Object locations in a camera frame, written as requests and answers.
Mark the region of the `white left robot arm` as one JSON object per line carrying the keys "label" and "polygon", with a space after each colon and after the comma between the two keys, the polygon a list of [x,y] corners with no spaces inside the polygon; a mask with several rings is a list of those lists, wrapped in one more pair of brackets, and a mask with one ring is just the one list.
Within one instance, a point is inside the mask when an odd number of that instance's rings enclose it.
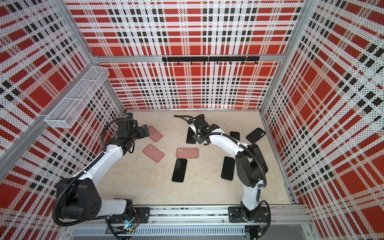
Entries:
{"label": "white left robot arm", "polygon": [[114,216],[123,216],[131,221],[136,217],[132,200],[103,199],[98,185],[118,160],[126,153],[134,152],[136,140],[149,137],[149,128],[147,125],[139,126],[132,117],[117,118],[112,123],[118,125],[117,135],[106,142],[104,136],[111,124],[105,126],[100,136],[101,153],[79,173],[56,184],[56,202],[52,210],[56,225],[69,227]]}

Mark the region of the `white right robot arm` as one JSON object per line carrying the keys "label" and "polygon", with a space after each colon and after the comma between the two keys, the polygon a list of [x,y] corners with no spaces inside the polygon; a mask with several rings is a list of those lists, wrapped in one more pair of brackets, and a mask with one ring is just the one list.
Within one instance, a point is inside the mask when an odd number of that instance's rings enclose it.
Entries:
{"label": "white right robot arm", "polygon": [[226,134],[216,124],[208,124],[205,116],[196,117],[174,115],[175,118],[186,121],[194,131],[193,138],[199,144],[213,144],[235,159],[237,175],[244,185],[244,195],[241,201],[241,216],[246,222],[253,222],[262,211],[262,205],[267,201],[261,200],[261,191],[267,187],[267,163],[256,144],[247,145]]}

